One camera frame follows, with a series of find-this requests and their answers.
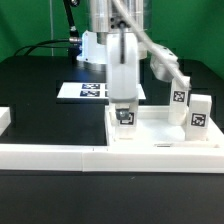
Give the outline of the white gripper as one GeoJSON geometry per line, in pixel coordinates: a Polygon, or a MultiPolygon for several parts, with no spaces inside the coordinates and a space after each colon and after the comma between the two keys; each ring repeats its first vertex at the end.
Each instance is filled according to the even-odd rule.
{"type": "MultiPolygon", "coordinates": [[[[121,63],[120,37],[120,34],[107,36],[106,80],[108,97],[112,103],[131,103],[138,98],[138,41],[133,33],[124,34],[124,63],[121,63]]],[[[116,119],[119,121],[128,120],[129,111],[128,107],[116,107],[116,119]]]]}

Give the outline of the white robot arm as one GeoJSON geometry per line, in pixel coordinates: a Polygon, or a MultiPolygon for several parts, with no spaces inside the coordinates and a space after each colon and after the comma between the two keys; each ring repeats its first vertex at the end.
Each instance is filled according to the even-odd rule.
{"type": "Polygon", "coordinates": [[[159,80],[176,81],[182,89],[189,88],[177,57],[144,32],[144,0],[89,0],[89,15],[91,26],[82,35],[77,60],[82,66],[106,71],[114,121],[125,121],[137,112],[139,61],[148,53],[159,80]]]}

